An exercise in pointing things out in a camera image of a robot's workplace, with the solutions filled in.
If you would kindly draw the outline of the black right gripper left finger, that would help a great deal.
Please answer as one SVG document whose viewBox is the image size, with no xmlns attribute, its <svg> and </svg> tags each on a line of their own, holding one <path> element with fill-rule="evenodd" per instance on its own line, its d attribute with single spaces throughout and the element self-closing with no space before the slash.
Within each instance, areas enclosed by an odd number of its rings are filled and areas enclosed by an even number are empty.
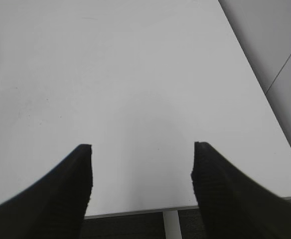
<svg viewBox="0 0 291 239">
<path fill-rule="evenodd" d="M 78 239 L 92 187 L 92 146 L 81 144 L 0 204 L 0 239 Z"/>
</svg>

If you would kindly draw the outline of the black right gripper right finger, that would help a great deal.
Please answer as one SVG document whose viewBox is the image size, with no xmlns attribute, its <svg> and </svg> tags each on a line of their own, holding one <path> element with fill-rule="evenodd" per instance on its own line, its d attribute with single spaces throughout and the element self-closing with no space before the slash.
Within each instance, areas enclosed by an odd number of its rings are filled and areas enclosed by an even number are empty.
<svg viewBox="0 0 291 239">
<path fill-rule="evenodd" d="M 195 142 L 193 191 L 209 239 L 291 239 L 291 203 Z"/>
</svg>

